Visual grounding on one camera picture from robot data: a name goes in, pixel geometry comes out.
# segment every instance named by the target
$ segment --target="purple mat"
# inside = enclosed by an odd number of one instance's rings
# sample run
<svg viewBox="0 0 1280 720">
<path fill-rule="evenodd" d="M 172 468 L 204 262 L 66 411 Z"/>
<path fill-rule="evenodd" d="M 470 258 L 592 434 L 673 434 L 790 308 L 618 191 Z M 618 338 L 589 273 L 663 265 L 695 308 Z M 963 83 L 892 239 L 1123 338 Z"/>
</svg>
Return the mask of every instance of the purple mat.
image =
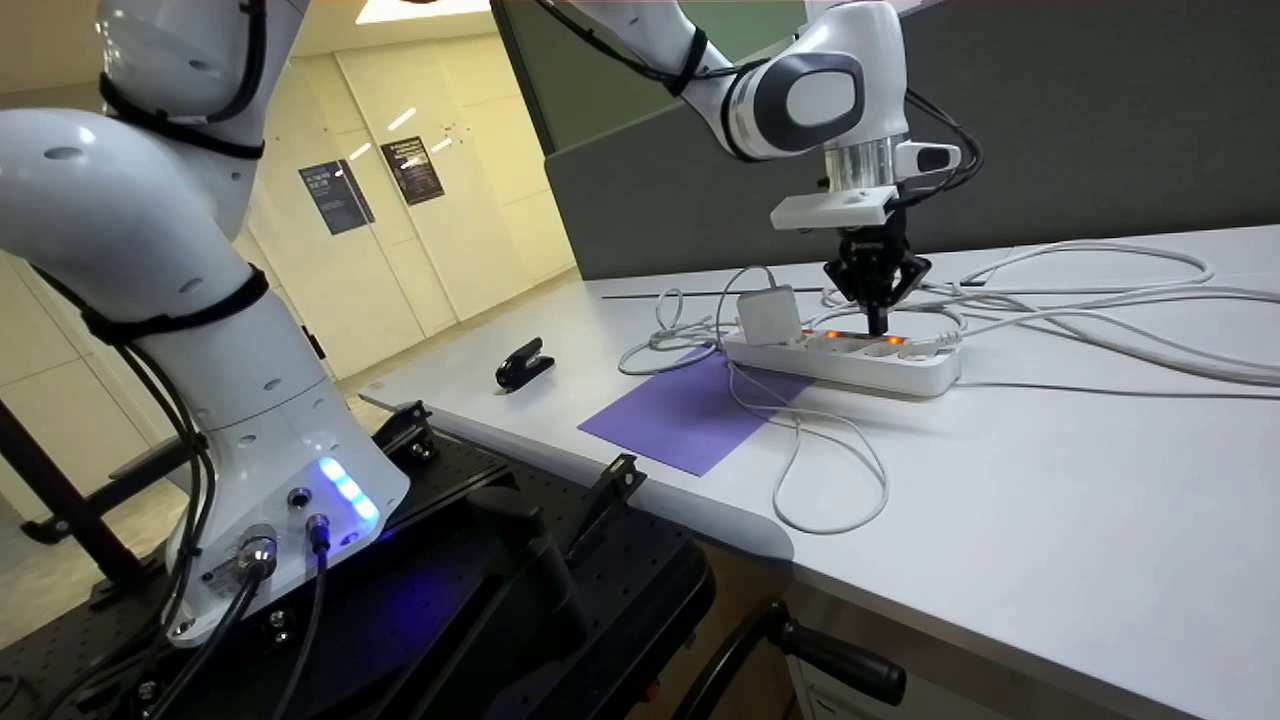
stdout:
<svg viewBox="0 0 1280 720">
<path fill-rule="evenodd" d="M 690 368 L 653 376 L 582 422 L 580 434 L 705 475 L 767 422 L 729 398 L 725 374 L 725 360 L 709 358 Z M 790 403 L 809 381 L 753 374 L 753 383 L 740 383 L 747 399 Z"/>
</svg>

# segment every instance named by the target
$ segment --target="poster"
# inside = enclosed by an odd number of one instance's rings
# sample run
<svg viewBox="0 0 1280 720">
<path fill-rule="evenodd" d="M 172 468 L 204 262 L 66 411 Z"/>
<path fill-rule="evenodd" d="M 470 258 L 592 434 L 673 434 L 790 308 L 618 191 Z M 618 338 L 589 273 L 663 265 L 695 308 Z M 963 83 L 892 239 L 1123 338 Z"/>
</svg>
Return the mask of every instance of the poster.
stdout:
<svg viewBox="0 0 1280 720">
<path fill-rule="evenodd" d="M 363 204 L 363 191 L 360 191 L 346 160 L 313 163 L 313 167 L 298 167 L 298 177 L 322 218 L 327 238 L 371 224 L 371 214 Z"/>
<path fill-rule="evenodd" d="M 432 154 L 423 147 L 420 136 L 384 146 L 384 160 L 398 184 L 402 204 L 426 204 L 442 197 Z"/>
</svg>

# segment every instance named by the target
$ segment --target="white power strip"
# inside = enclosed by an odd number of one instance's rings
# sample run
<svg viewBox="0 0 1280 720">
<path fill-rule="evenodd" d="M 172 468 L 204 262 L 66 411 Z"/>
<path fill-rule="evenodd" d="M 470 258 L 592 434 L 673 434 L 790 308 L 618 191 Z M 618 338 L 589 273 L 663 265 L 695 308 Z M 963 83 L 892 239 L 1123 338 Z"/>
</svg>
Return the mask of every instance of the white power strip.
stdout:
<svg viewBox="0 0 1280 720">
<path fill-rule="evenodd" d="M 740 334 L 720 340 L 744 368 L 813 376 L 880 398 L 933 399 L 960 381 L 956 343 L 913 343 L 907 338 L 799 334 L 787 343 L 747 343 Z"/>
</svg>

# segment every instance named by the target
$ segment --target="ceiling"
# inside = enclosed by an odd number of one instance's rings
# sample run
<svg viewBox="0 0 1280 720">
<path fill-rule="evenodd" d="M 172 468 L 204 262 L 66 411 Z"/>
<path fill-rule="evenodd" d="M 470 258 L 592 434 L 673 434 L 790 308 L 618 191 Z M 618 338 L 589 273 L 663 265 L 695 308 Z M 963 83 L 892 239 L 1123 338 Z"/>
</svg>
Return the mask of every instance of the ceiling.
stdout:
<svg viewBox="0 0 1280 720">
<path fill-rule="evenodd" d="M 356 23 L 363 0 L 313 0 L 294 56 L 492 32 L 487 14 Z M 99 71 L 94 0 L 0 0 L 0 96 L 93 83 Z"/>
</svg>

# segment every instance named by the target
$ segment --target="white table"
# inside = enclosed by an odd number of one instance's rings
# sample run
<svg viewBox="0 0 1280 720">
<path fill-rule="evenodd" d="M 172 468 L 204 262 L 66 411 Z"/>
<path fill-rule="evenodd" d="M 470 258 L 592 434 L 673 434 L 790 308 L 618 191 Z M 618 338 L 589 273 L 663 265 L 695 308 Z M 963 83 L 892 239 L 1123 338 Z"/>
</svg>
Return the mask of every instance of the white table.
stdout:
<svg viewBox="0 0 1280 720">
<path fill-rule="evenodd" d="M 1280 288 L 1280 229 L 1143 238 L 1197 252 L 1221 285 Z M 936 258 L 933 280 L 1005 252 Z M 1015 285 L 1132 285 L 1166 276 L 1151 262 L 1046 262 Z M 816 268 L 778 268 L 816 285 Z M 618 450 L 577 423 L 632 394 L 616 358 L 653 334 L 653 306 L 598 299 L 638 288 L 720 288 L 725 273 L 649 280 L 558 280 L 426 343 L 367 383 L 377 403 L 423 399 L 442 429 L 529 455 L 572 482 L 597 482 Z M 1123 312 L 1225 354 L 1280 360 L 1280 308 Z M 492 368 L 544 338 L 553 376 L 495 394 Z M 1221 387 L 1151 363 L 1058 343 L 1039 334 L 993 334 L 963 350 L 972 381 L 1058 381 L 1117 387 Z M 653 486 L 638 508 L 673 518 L 744 554 L 986 635 L 1037 661 L 1138 691 L 1197 718 L 1280 712 L 1280 403 L 1123 399 L 1015 387 L 952 387 L 907 403 L 809 387 L 799 403 L 843 408 L 889 462 L 889 512 L 853 536 L 799 536 L 771 522 L 787 429 L 759 429 L 709 475 L 638 462 Z M 787 508 L 839 522 L 866 503 L 866 475 L 832 450 L 805 446 Z"/>
</svg>

